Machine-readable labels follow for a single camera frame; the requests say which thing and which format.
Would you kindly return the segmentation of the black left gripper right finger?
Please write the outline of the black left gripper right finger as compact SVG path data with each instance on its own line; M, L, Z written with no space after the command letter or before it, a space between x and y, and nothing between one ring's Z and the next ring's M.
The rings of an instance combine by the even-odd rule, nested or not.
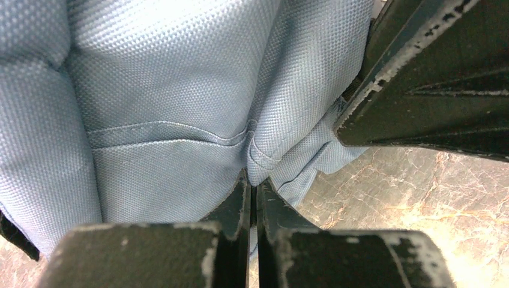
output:
M261 287L454 287L440 249L416 230L323 230L267 179L256 189Z

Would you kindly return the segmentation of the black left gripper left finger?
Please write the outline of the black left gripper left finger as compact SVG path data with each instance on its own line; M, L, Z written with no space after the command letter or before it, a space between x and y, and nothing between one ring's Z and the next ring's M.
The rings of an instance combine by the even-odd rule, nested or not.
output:
M40 287L247 287L251 186L245 170L194 223L90 224L57 246Z

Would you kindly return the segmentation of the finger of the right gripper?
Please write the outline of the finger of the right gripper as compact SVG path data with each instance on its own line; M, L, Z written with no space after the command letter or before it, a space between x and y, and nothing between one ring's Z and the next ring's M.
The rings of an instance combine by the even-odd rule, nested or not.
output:
M508 2L387 1L348 101L346 146L508 161Z

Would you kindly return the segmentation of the blue fabric backpack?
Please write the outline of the blue fabric backpack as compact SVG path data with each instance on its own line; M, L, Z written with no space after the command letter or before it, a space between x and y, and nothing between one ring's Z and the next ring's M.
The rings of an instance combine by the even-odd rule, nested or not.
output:
M1 212L50 256L86 223L194 222L239 171L297 205L362 154L333 123L372 1L2 1Z

